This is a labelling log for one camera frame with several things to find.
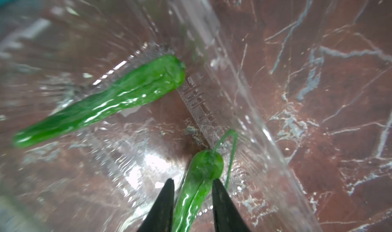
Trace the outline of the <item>clear clamshell container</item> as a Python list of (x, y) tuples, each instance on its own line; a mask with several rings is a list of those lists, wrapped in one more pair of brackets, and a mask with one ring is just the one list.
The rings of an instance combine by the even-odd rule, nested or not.
[[(152, 103), (40, 144), (14, 134), (172, 54), (186, 80)], [(1, 231), (135, 232), (167, 179), (219, 148), (253, 232), (319, 232), (208, 0), (12, 0), (1, 5)]]

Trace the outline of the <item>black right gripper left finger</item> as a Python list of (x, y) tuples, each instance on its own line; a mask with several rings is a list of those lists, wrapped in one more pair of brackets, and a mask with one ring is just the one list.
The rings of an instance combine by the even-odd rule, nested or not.
[(173, 226), (175, 185), (173, 179), (165, 182), (138, 232), (171, 232)]

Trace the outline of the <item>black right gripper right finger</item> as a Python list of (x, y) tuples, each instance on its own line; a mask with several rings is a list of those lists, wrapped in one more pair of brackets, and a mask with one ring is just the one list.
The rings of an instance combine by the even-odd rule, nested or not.
[(219, 179), (213, 181), (212, 200), (216, 232), (250, 232)]

